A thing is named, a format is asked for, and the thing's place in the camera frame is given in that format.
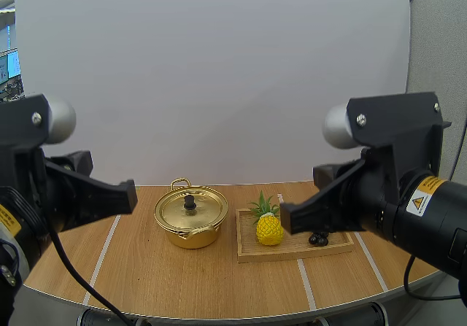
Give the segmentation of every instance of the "pineapple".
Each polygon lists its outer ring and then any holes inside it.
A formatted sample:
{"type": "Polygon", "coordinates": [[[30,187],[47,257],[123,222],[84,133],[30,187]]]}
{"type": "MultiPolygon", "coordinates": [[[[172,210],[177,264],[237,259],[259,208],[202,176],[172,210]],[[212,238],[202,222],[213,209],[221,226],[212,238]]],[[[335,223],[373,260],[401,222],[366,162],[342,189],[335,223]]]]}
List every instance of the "pineapple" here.
{"type": "Polygon", "coordinates": [[[256,225],[256,237],[260,243],[266,246],[280,244],[284,238],[284,229],[280,226],[280,221],[276,218],[276,213],[279,211],[279,206],[270,205],[271,198],[264,200],[263,191],[260,193],[260,203],[250,202],[255,205],[255,208],[250,208],[250,211],[255,213],[257,220],[253,223],[256,225]]]}

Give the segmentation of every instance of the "yellow warning sticker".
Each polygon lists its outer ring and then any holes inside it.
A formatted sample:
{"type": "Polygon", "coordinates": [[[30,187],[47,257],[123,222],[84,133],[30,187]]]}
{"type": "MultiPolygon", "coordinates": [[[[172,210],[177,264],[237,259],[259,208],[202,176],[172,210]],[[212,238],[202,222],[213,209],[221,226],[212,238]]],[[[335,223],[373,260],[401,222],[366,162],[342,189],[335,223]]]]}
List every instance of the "yellow warning sticker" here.
{"type": "Polygon", "coordinates": [[[1,204],[0,204],[0,222],[3,223],[3,225],[5,225],[7,227],[8,231],[13,236],[16,236],[16,234],[19,233],[20,230],[21,230],[20,223],[1,204]]]}
{"type": "Polygon", "coordinates": [[[446,182],[446,180],[440,179],[437,176],[424,178],[424,180],[418,184],[414,193],[412,193],[406,208],[408,213],[415,214],[418,217],[423,216],[430,203],[431,196],[444,182],[446,182]]]}
{"type": "Polygon", "coordinates": [[[433,195],[436,189],[446,180],[440,179],[437,176],[429,176],[425,178],[418,186],[417,190],[423,191],[424,193],[429,193],[433,195]]]}
{"type": "Polygon", "coordinates": [[[420,208],[420,205],[422,204],[422,201],[423,201],[423,197],[415,198],[414,200],[412,200],[412,202],[417,207],[417,209],[420,208]]]}

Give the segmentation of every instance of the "wooden tray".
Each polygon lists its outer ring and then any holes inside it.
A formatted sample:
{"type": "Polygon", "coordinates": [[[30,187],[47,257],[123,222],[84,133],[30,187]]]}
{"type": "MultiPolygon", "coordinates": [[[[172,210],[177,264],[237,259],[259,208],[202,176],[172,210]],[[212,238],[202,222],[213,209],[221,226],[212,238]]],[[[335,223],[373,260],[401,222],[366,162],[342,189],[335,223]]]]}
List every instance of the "wooden tray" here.
{"type": "Polygon", "coordinates": [[[236,241],[238,263],[274,262],[298,258],[335,255],[353,250],[353,240],[349,233],[332,233],[329,244],[324,247],[312,246],[308,242],[311,233],[290,235],[284,232],[284,239],[276,246],[264,246],[256,238],[255,215],[249,209],[236,210],[236,241]]]}

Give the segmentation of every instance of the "wooden table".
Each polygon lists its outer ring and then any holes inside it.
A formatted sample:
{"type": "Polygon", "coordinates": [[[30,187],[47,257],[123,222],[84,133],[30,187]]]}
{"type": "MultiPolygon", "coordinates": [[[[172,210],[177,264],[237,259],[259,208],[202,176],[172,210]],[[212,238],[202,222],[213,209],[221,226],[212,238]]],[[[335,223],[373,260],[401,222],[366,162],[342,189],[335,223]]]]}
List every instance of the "wooden table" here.
{"type": "MultiPolygon", "coordinates": [[[[271,317],[336,306],[402,285],[409,255],[367,232],[351,234],[355,248],[348,253],[238,264],[236,209],[255,201],[260,190],[278,203],[277,194],[282,194],[286,202],[301,202],[317,188],[312,182],[212,188],[227,198],[229,213],[219,239],[203,249],[172,245],[156,223],[155,204],[169,187],[141,187],[132,215],[61,233],[63,246],[82,276],[91,282],[94,275],[95,288],[120,310],[158,317],[271,317]]],[[[411,281],[434,271],[417,260],[411,281]]],[[[101,307],[94,298],[86,301],[86,291],[66,272],[52,246],[25,285],[101,307]]]]}

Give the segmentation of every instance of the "pot handle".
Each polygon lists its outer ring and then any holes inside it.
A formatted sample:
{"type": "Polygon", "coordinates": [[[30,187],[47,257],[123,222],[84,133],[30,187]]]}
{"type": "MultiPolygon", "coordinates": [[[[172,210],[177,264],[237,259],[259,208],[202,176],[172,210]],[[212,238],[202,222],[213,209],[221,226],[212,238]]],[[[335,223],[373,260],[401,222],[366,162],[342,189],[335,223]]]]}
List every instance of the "pot handle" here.
{"type": "Polygon", "coordinates": [[[192,231],[190,231],[189,234],[187,234],[187,235],[186,234],[185,235],[180,234],[179,237],[183,238],[184,240],[189,240],[190,238],[192,238],[195,235],[198,235],[199,233],[217,231],[218,228],[219,227],[215,228],[212,225],[208,225],[208,226],[204,226],[202,228],[192,229],[192,231]]]}
{"type": "Polygon", "coordinates": [[[187,178],[176,178],[173,182],[170,183],[170,191],[174,190],[174,185],[177,182],[186,182],[188,186],[191,186],[190,180],[187,178]]]}

